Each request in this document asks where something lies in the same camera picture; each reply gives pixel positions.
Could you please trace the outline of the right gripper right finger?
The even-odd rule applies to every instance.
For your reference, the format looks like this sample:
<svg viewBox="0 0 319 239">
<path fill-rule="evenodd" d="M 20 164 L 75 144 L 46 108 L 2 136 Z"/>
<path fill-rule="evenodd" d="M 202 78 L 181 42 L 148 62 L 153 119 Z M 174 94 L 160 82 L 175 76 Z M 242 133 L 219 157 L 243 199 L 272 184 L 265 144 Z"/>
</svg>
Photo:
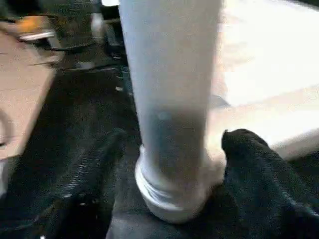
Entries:
<svg viewBox="0 0 319 239">
<path fill-rule="evenodd" d="M 317 239 L 319 198 L 257 134 L 225 131 L 224 185 L 251 239 Z"/>
</svg>

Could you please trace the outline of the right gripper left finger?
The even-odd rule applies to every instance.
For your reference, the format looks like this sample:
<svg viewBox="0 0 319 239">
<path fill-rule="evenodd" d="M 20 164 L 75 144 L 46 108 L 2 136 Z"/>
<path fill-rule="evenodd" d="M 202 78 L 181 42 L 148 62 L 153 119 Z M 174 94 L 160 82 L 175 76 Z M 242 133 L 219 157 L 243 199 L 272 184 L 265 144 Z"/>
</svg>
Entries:
<svg viewBox="0 0 319 239">
<path fill-rule="evenodd" d="M 72 160 L 20 160 L 0 206 L 1 238 L 56 239 L 63 231 L 80 238 L 98 221 L 103 180 L 122 156 L 124 136 L 108 132 Z"/>
</svg>

